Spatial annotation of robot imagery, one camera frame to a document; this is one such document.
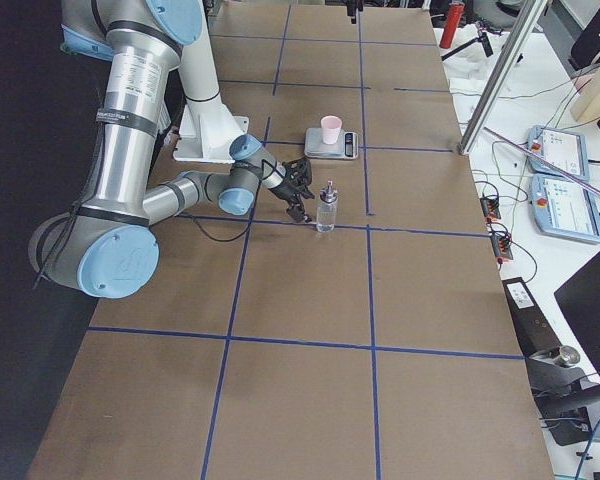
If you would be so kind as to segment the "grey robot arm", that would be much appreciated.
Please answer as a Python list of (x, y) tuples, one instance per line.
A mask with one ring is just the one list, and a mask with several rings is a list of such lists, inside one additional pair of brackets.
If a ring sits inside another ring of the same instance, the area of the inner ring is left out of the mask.
[[(242, 216), (261, 189), (308, 222), (311, 166), (277, 161), (224, 105), (200, 1), (65, 1), (64, 50), (105, 60), (108, 83), (95, 116), (94, 157), (70, 211), (41, 224), (29, 243), (39, 279), (90, 296), (118, 299), (154, 274), (159, 246), (152, 226), (199, 204)], [(225, 173), (187, 171), (147, 185), (156, 141), (168, 129), (168, 77), (185, 100), (180, 135), (189, 161), (228, 163)]]

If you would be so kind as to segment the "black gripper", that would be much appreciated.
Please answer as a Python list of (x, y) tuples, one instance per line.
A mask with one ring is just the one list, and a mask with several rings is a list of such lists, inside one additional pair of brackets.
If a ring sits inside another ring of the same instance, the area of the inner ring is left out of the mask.
[(308, 215), (302, 204), (303, 199), (314, 199), (315, 195), (307, 185), (294, 186), (292, 183), (283, 181), (272, 188), (272, 193), (279, 199), (288, 203), (286, 213), (295, 223), (307, 223)]

